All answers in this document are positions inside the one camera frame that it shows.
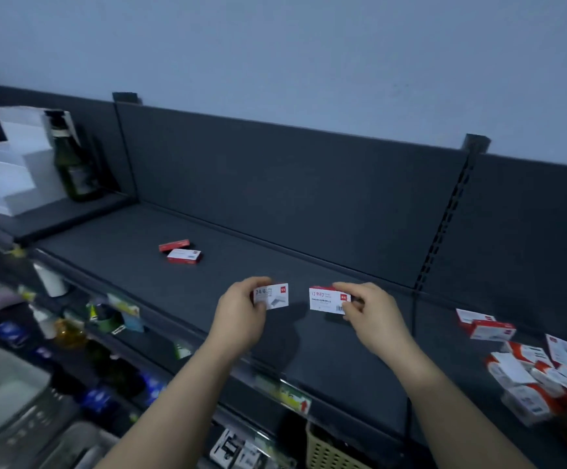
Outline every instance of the blue package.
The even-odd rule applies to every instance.
[[[124,313],[123,311],[121,311],[121,315],[123,316],[123,323],[126,329],[129,329],[130,331],[136,331],[138,333],[145,332],[145,327],[142,325],[140,318],[132,316],[128,313]]]
[[[12,321],[5,321],[0,324],[0,339],[6,341],[14,348],[21,347],[29,338],[29,332]]]
[[[166,383],[161,382],[160,380],[147,375],[144,372],[141,372],[143,380],[145,381],[145,385],[147,386],[147,392],[149,393],[149,397],[145,404],[150,406],[160,395],[160,392],[166,388]]]
[[[99,414],[110,405],[110,400],[110,396],[107,393],[95,388],[86,392],[80,405]]]

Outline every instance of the price tag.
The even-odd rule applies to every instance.
[[[188,357],[192,355],[192,351],[189,349],[186,349],[186,347],[183,347],[179,344],[175,344],[175,358],[177,360],[181,360],[185,357]]]
[[[108,293],[108,301],[109,305],[118,309],[118,311],[123,311],[123,313],[127,313],[131,316],[136,318],[140,317],[140,308],[136,305],[130,305],[126,301],[123,301],[118,296]]]
[[[301,415],[307,415],[310,412],[312,399],[287,383],[257,375],[255,386]]]
[[[33,303],[34,299],[36,299],[36,292],[31,291],[29,288],[22,284],[18,286],[17,292],[21,295],[21,298],[28,303]]]

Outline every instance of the beige plastic basket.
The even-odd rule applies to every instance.
[[[312,434],[312,424],[308,421],[305,426],[307,434],[307,469],[371,469],[348,454],[334,448],[325,441],[319,440]]]

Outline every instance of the glass bottle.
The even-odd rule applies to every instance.
[[[62,185],[68,196],[77,202],[89,201],[101,196],[101,189],[88,155],[71,135],[62,110],[45,111],[51,124],[55,157],[53,164],[58,170]]]

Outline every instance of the stack of boxes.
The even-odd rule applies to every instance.
[[[525,426],[554,421],[567,442],[567,341],[546,334],[547,354],[543,348],[512,341],[512,324],[474,311],[456,311],[470,339],[503,342],[485,359],[487,370],[504,390],[501,402]]]

